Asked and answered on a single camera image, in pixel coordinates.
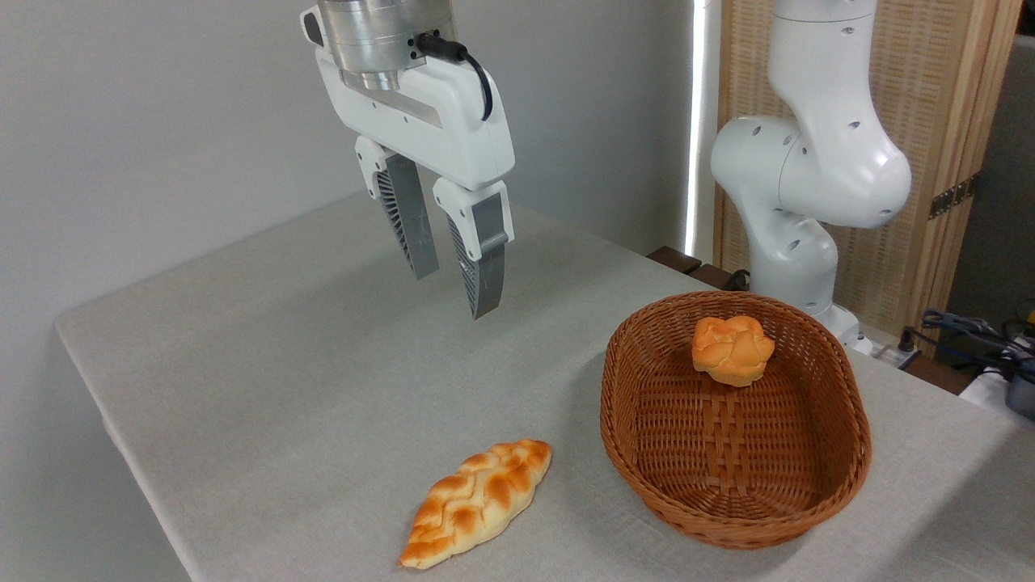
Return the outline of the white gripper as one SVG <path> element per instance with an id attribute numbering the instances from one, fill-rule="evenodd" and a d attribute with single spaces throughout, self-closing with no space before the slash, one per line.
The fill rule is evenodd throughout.
<path id="1" fill-rule="evenodd" d="M 439 269 L 417 162 L 446 178 L 433 196 L 450 225 L 472 318 L 492 312 L 504 288 L 505 246 L 514 239 L 507 188 L 498 180 L 515 157 L 495 88 L 491 113 L 484 110 L 491 77 L 419 43 L 421 36 L 455 40 L 454 12 L 314 6 L 302 12 L 301 29 L 341 122 L 361 135 L 355 152 L 369 198 L 383 207 L 414 277 Z"/>

